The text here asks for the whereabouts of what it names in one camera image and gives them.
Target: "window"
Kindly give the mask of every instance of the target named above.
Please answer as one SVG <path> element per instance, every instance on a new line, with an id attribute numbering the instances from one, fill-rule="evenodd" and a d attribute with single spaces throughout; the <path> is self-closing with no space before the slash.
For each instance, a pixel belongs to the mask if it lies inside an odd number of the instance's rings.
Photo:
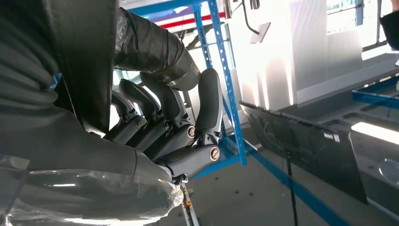
<path id="1" fill-rule="evenodd" d="M 363 52 L 387 45 L 380 18 L 392 12 L 389 0 L 364 0 L 362 23 Z"/>
<path id="2" fill-rule="evenodd" d="M 327 0 L 327 33 L 356 26 L 356 0 Z"/>
<path id="3" fill-rule="evenodd" d="M 359 26 L 363 52 L 385 46 L 379 18 L 391 12 L 389 0 L 327 0 L 327 33 Z"/>

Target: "screw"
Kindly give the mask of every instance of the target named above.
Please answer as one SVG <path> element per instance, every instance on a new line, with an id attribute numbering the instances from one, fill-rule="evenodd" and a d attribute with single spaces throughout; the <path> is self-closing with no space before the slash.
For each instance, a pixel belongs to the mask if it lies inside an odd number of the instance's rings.
<path id="1" fill-rule="evenodd" d="M 137 120 L 137 122 L 136 122 L 136 126 L 137 126 L 138 128 L 141 128 L 145 123 L 146 123 L 146 122 L 145 122 L 145 119 L 139 119 L 139 120 Z"/>
<path id="2" fill-rule="evenodd" d="M 193 126 L 190 126 L 187 130 L 187 135 L 190 139 L 193 139 L 194 134 L 195 134 L 195 128 Z"/>
<path id="3" fill-rule="evenodd" d="M 166 130 L 169 130 L 169 129 L 170 129 L 169 123 L 168 123 L 167 121 L 163 124 L 163 127 L 164 127 Z"/>
<path id="4" fill-rule="evenodd" d="M 212 161 L 217 161 L 219 159 L 220 156 L 220 151 L 219 148 L 217 147 L 212 147 L 209 156 L 211 158 Z"/>

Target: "robotic hand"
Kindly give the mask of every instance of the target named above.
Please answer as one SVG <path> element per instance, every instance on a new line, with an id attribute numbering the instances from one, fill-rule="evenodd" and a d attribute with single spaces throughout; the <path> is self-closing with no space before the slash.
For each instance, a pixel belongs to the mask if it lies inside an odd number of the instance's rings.
<path id="1" fill-rule="evenodd" d="M 0 21 L 0 154 L 28 161 L 20 189 L 0 215 L 22 226 L 46 220 L 81 224 L 159 219 L 180 204 L 179 190 L 167 188 L 171 175 L 123 145 L 124 134 L 139 133 L 132 120 L 142 118 L 117 94 L 111 100 L 110 79 L 116 65 L 175 89 L 191 89 L 200 73 L 179 39 L 117 9 L 114 0 L 5 0 Z M 59 72 L 63 82 L 54 91 L 52 76 Z M 111 102 L 120 106 L 123 120 L 108 132 Z M 89 131 L 107 133 L 114 142 Z M 173 164 L 188 156 L 157 161 L 177 175 Z"/>
<path id="2" fill-rule="evenodd" d="M 140 145 L 152 161 L 168 167 L 174 176 L 187 174 L 192 178 L 217 161 L 220 155 L 217 145 L 222 119 L 222 93 L 216 71 L 206 69 L 200 76 L 198 89 L 201 106 L 195 126 L 191 124 L 176 90 L 154 81 L 145 73 L 141 74 L 141 79 L 159 97 L 160 110 L 154 111 L 156 102 L 151 95 L 128 80 L 120 83 L 122 95 L 139 103 L 149 121 L 158 118 L 158 124 L 167 127 L 150 125 L 145 135 L 138 136 L 139 139 L 133 136 L 127 144 L 132 147 Z M 163 118 L 159 114 L 154 117 L 155 112 L 162 112 Z"/>

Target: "dark fabric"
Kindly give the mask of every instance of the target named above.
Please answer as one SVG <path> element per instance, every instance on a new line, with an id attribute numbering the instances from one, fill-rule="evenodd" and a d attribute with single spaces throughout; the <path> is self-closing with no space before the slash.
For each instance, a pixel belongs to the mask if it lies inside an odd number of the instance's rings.
<path id="1" fill-rule="evenodd" d="M 174 34 L 122 8 L 117 27 L 116 68 L 145 72 L 156 82 L 179 90 L 197 85 L 200 72 Z"/>
<path id="2" fill-rule="evenodd" d="M 133 175 L 134 149 L 85 132 L 71 112 L 53 105 L 57 94 L 49 87 L 59 64 L 44 6 L 19 3 L 0 1 L 0 153 L 30 160 L 29 170 Z"/>
<path id="3" fill-rule="evenodd" d="M 399 11 L 380 18 L 389 45 L 399 50 Z"/>
<path id="4" fill-rule="evenodd" d="M 48 26 L 76 117 L 86 131 L 107 132 L 116 0 L 44 0 Z"/>

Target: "blue steel frame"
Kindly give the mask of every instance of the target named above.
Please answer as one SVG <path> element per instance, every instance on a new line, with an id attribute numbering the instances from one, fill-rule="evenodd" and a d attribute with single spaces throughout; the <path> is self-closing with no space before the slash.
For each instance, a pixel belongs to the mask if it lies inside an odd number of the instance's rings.
<path id="1" fill-rule="evenodd" d="M 396 86 L 399 82 L 399 76 L 385 81 L 379 81 L 376 84 L 352 91 L 354 101 L 363 102 L 369 105 L 378 105 L 388 108 L 399 109 L 399 97 L 391 97 L 385 94 L 378 94 L 378 91 Z"/>
<path id="2" fill-rule="evenodd" d="M 201 42 L 201 48 L 203 51 L 203 55 L 206 61 L 206 65 L 208 68 L 212 67 L 212 60 L 209 52 L 209 44 L 207 44 L 206 36 L 203 30 L 202 20 L 201 20 L 201 7 L 200 3 L 204 2 L 204 0 L 171 0 L 155 5 L 144 6 L 140 8 L 134 8 L 129 11 L 134 12 L 139 15 L 147 15 L 154 12 L 159 12 L 163 10 L 168 10 L 171 8 L 181 7 L 192 5 L 194 9 L 194 17 L 196 20 L 196 25 L 199 33 L 199 41 Z M 223 97 L 223 106 L 226 110 L 227 116 L 234 130 L 234 135 L 227 136 L 226 130 L 224 128 L 224 123 L 222 122 L 222 135 L 219 143 L 219 147 L 224 153 L 224 156 L 221 156 L 221 159 L 218 163 L 210 166 L 209 168 L 202 171 L 197 175 L 196 178 L 204 176 L 208 173 L 217 171 L 225 166 L 229 166 L 238 161 L 241 162 L 242 165 L 247 164 L 247 155 L 252 156 L 256 159 L 261 165 L 263 165 L 271 174 L 273 174 L 282 184 L 289 188 L 289 177 L 286 173 L 284 173 L 281 169 L 275 166 L 271 161 L 267 158 L 263 157 L 248 141 L 244 140 L 242 137 L 241 126 L 238 118 L 238 111 L 236 100 L 234 97 L 234 90 L 232 79 L 230 75 L 230 69 L 227 64 L 226 53 L 223 44 L 222 38 L 222 30 L 221 23 L 219 18 L 219 12 L 217 9 L 216 0 L 207 0 L 209 9 L 211 12 L 212 24 L 215 31 L 216 36 L 216 44 L 219 48 L 219 54 L 224 70 L 224 78 L 226 80 L 227 86 L 227 97 L 229 99 L 231 112 Z M 238 150 L 239 154 L 236 155 L 231 151 L 231 147 Z M 321 218 L 323 218 L 328 224 L 332 226 L 349 226 L 349 224 L 340 218 L 336 213 L 334 213 L 329 207 L 327 207 L 322 201 L 314 197 L 308 190 L 306 190 L 302 185 L 295 182 L 293 180 L 293 190 L 295 194 L 313 211 L 315 211 Z"/>

